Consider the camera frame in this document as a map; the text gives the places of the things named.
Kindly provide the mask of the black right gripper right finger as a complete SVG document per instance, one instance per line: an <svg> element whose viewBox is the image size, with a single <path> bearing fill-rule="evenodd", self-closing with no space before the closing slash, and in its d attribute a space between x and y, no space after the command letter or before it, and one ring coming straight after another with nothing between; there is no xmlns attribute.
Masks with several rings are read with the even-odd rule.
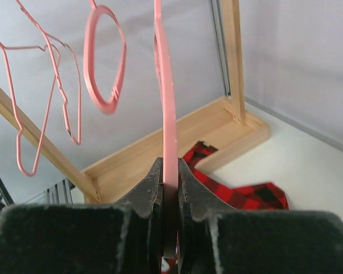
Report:
<svg viewBox="0 0 343 274"><path fill-rule="evenodd" d="M178 165L178 271L222 273L218 221L234 208L205 187L182 158Z"/></svg>

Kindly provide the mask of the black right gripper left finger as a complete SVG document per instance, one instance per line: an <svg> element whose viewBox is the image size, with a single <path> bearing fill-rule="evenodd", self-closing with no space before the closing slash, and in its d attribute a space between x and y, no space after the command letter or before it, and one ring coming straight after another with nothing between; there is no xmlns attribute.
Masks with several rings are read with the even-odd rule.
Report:
<svg viewBox="0 0 343 274"><path fill-rule="evenodd" d="M118 204L125 206L118 273L160 273L162 256L162 158Z"/></svg>

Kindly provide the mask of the red plaid shirt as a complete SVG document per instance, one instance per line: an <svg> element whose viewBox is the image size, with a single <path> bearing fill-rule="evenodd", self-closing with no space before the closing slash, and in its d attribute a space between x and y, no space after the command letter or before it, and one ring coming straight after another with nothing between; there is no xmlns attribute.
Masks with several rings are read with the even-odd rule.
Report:
<svg viewBox="0 0 343 274"><path fill-rule="evenodd" d="M217 148L199 141L183 156L196 179L217 197L236 209L289 209L286 194L272 182L230 188L196 169L197 163L217 151Z"/></svg>

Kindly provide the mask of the pink plastic hanger red shirt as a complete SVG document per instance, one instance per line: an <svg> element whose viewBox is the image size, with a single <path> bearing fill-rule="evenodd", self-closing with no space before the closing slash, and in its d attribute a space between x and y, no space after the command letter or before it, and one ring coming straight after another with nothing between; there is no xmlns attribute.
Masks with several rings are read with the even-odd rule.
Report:
<svg viewBox="0 0 343 274"><path fill-rule="evenodd" d="M154 59L163 115L163 257L174 259L177 249L178 146L172 64L162 2L154 1Z"/></svg>

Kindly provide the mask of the pink plastic hanger blue shirt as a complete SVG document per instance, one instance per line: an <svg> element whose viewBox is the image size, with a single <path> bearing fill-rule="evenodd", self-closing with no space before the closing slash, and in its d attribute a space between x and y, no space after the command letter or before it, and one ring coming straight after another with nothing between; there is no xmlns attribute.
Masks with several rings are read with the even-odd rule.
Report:
<svg viewBox="0 0 343 274"><path fill-rule="evenodd" d="M83 77L95 106L104 114L115 113L125 77L126 39L113 11L90 1L85 27Z"/></svg>

